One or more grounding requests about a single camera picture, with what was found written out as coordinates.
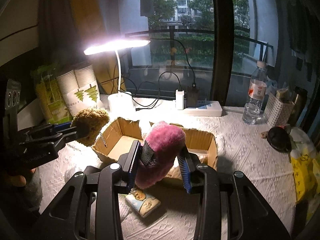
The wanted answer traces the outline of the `hand in grey sleeve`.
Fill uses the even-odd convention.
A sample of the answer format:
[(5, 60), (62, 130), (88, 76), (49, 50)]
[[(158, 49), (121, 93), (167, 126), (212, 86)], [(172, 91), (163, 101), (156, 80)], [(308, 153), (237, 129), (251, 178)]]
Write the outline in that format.
[(33, 168), (31, 170), (23, 171), (22, 174), (14, 175), (14, 176), (8, 176), (6, 175), (4, 177), (4, 181), (12, 186), (16, 187), (24, 187), (27, 184), (27, 179), (29, 177), (32, 177), (35, 173), (36, 168)]

